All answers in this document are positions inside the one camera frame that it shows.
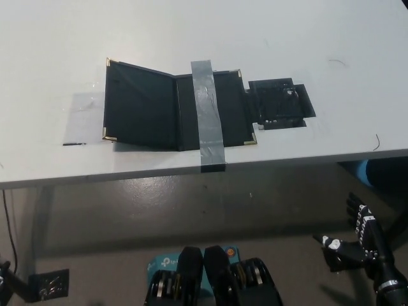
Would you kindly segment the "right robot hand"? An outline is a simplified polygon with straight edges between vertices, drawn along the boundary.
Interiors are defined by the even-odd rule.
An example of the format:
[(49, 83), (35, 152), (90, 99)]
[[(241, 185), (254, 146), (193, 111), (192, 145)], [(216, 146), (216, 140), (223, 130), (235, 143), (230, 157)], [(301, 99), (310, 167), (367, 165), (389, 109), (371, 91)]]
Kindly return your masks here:
[(326, 264), (331, 272), (363, 268), (367, 276), (378, 283), (407, 279), (395, 266), (395, 257), (380, 222), (366, 203), (354, 193), (346, 200), (348, 223), (354, 229), (357, 241), (316, 234)]

